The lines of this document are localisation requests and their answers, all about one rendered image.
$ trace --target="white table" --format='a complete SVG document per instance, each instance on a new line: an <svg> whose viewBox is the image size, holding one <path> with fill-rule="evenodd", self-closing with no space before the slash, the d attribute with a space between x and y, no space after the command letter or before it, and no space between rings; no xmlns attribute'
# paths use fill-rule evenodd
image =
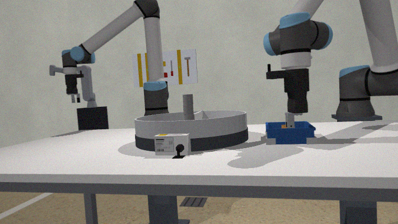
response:
<svg viewBox="0 0 398 224"><path fill-rule="evenodd" d="M177 223L177 195L339 200L341 223L375 223L376 201L398 201L398 123L311 124L308 144L248 125L247 142L183 159L137 149L134 129L45 138L0 149L0 191L83 193L87 223L95 194L148 195L151 223Z"/></svg>

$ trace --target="hammer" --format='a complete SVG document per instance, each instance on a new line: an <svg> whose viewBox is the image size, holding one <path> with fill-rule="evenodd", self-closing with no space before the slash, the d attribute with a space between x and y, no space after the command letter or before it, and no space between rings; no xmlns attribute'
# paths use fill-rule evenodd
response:
<svg viewBox="0 0 398 224"><path fill-rule="evenodd" d="M188 70L188 76L190 76L190 64L189 64L189 59L191 59L191 57L186 57L184 58L186 60L186 69Z"/></svg>

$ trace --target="yellow stripe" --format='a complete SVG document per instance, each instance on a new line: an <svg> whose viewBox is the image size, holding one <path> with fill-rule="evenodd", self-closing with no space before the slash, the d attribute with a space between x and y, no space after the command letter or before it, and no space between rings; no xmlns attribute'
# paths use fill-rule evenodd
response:
<svg viewBox="0 0 398 224"><path fill-rule="evenodd" d="M177 50L177 63L178 63L178 83L182 84L182 68L181 68L181 50Z"/></svg>
<svg viewBox="0 0 398 224"><path fill-rule="evenodd" d="M148 56L145 53L145 66L147 68L147 81L149 80L149 71L148 71Z"/></svg>
<svg viewBox="0 0 398 224"><path fill-rule="evenodd" d="M142 84L141 54L137 54L137 62L138 62L138 81L139 81L140 87L143 87L143 84Z"/></svg>

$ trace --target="blue joint cap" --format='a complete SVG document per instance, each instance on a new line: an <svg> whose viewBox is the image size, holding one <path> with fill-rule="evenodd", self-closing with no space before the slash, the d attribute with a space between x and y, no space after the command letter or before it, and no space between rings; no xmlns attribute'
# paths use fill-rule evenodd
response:
<svg viewBox="0 0 398 224"><path fill-rule="evenodd" d="M349 67L349 68L346 68L346 69L342 69L342 70L340 70L340 77L339 78L347 75L348 73L354 72L354 71L359 70L359 69L364 69L364 68L370 68L370 67L369 67L369 65L360 65L360 66L354 66L354 67Z"/></svg>
<svg viewBox="0 0 398 224"><path fill-rule="evenodd" d="M279 29L288 28L297 24L303 23L311 19L311 16L307 12L303 13L292 13L282 17L279 21Z"/></svg>
<svg viewBox="0 0 398 224"><path fill-rule="evenodd" d="M82 61L84 59L84 50L79 46L72 48L71 57L75 61Z"/></svg>
<svg viewBox="0 0 398 224"><path fill-rule="evenodd" d="M91 54L91 63L94 64L95 63L95 53Z"/></svg>
<svg viewBox="0 0 398 224"><path fill-rule="evenodd" d="M144 90L148 91L158 91L167 87L165 81L157 81L157 82L145 82L143 84Z"/></svg>
<svg viewBox="0 0 398 224"><path fill-rule="evenodd" d="M63 50L61 55L64 55L64 54L69 53L69 52L71 52L71 50Z"/></svg>
<svg viewBox="0 0 398 224"><path fill-rule="evenodd" d="M266 50L266 53L267 53L267 54L269 54L269 55L271 55L271 56L275 56L276 54L275 54L275 52L273 52L273 49L272 49L272 47L271 47L269 35L270 35L270 33L267 33L267 34L264 36L264 39L263 39L264 49Z"/></svg>
<svg viewBox="0 0 398 224"><path fill-rule="evenodd" d="M331 27L328 24L326 24L326 25L327 25L327 28L329 28L329 39L327 40L327 43L325 44L325 46L323 48L321 48L321 50L325 49L327 46L329 46L329 44L331 43L331 40L333 39L333 30L331 29Z"/></svg>

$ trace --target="black pedestal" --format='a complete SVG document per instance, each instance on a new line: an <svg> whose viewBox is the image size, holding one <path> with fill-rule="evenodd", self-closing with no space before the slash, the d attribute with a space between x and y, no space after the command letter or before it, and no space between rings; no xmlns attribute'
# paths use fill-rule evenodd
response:
<svg viewBox="0 0 398 224"><path fill-rule="evenodd" d="M78 108L79 130L109 129L106 107Z"/></svg>

